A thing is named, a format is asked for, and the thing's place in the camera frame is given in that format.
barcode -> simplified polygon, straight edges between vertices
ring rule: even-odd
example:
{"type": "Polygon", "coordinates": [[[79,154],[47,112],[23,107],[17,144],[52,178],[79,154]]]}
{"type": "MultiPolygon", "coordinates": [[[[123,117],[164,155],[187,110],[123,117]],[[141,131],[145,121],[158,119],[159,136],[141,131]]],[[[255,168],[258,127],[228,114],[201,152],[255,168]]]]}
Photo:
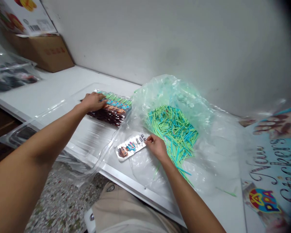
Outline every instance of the barcode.
{"type": "Polygon", "coordinates": [[[41,31],[41,29],[38,25],[29,25],[29,27],[32,31],[41,31]]]}

brown packaged item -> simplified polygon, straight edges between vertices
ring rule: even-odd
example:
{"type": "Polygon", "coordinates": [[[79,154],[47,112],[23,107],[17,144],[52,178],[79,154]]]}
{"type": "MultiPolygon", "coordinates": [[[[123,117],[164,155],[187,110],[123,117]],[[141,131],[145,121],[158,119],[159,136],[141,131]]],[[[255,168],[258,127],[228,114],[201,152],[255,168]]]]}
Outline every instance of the brown packaged item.
{"type": "Polygon", "coordinates": [[[4,30],[4,35],[22,57],[36,62],[39,68],[54,73],[74,66],[58,34],[21,37],[4,30]]]}

clear plastic tray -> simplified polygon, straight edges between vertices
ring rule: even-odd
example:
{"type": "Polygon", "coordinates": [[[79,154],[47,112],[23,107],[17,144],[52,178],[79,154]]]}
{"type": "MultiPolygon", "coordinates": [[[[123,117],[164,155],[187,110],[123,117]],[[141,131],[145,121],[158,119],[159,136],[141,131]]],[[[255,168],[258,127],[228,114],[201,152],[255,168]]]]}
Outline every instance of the clear plastic tray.
{"type": "Polygon", "coordinates": [[[36,63],[12,53],[0,53],[0,92],[6,92],[42,78],[34,67],[36,63]]]}
{"type": "MultiPolygon", "coordinates": [[[[112,90],[108,85],[93,83],[0,137],[0,142],[17,148],[37,131],[69,112],[80,103],[86,93],[91,93],[95,89],[114,93],[119,91],[112,90]]],[[[109,149],[108,145],[117,130],[118,127],[114,125],[86,115],[57,158],[53,169],[78,187],[91,181],[104,165],[104,156],[102,155],[106,154],[104,151],[109,149]]]]}

hand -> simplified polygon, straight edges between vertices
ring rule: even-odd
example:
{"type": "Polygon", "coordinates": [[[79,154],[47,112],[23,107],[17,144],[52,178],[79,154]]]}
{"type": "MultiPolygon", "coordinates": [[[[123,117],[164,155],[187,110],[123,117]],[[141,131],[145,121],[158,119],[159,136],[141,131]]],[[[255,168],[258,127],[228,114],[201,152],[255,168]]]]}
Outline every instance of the hand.
{"type": "Polygon", "coordinates": [[[80,103],[80,106],[82,106],[87,112],[97,111],[106,105],[107,100],[101,101],[105,97],[105,95],[96,92],[86,94],[85,98],[80,103]]]}
{"type": "Polygon", "coordinates": [[[165,159],[170,159],[167,154],[165,142],[158,136],[151,134],[145,141],[145,144],[160,162],[165,159]]]}

cardboard box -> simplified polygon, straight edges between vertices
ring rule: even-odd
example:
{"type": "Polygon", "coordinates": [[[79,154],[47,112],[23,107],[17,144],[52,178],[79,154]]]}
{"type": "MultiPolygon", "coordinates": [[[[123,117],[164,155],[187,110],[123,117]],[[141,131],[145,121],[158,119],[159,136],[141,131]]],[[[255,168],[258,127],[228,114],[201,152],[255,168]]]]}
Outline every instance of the cardboard box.
{"type": "Polygon", "coordinates": [[[59,34],[24,38],[4,31],[4,35],[19,55],[36,62],[39,68],[57,72],[74,66],[59,34]]]}
{"type": "Polygon", "coordinates": [[[57,32],[39,0],[0,0],[0,22],[4,28],[27,36],[57,32]]]}

